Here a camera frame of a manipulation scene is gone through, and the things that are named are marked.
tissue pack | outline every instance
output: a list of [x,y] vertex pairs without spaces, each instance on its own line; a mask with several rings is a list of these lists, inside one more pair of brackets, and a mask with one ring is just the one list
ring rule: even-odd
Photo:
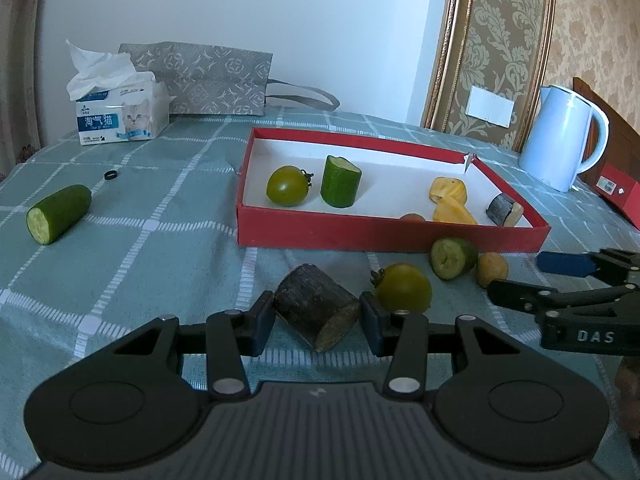
[[145,81],[94,92],[76,101],[80,144],[155,139],[169,124],[169,92]]

wooden headboard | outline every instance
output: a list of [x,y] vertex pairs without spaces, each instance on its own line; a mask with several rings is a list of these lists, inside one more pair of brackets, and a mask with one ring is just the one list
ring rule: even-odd
[[[640,182],[640,135],[579,77],[574,77],[574,91],[599,106],[609,118],[609,142],[604,155],[593,168],[581,173],[580,179],[594,186],[602,172],[602,167],[605,162],[608,162]],[[598,127],[596,121],[592,120],[584,158],[593,153],[597,139]]]

silver screw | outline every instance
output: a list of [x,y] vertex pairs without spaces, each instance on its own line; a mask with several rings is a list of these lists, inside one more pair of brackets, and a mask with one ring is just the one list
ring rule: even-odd
[[213,389],[222,395],[234,395],[244,390],[244,383],[241,380],[226,377],[213,383]]
[[389,387],[397,394],[412,394],[420,389],[420,383],[413,377],[396,377],[389,381]]

wallpaper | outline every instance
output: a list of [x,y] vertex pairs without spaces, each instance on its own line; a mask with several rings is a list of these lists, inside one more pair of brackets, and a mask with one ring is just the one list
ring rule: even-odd
[[640,0],[556,0],[543,83],[574,76],[640,132]]
[[[447,133],[513,147],[540,40],[544,0],[472,0]],[[465,114],[471,86],[515,101],[508,128]]]

person's hand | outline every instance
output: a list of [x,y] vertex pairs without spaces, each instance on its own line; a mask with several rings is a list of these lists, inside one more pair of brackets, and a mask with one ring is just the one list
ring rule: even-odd
[[620,390],[620,427],[629,437],[640,438],[640,357],[623,357],[616,373]]

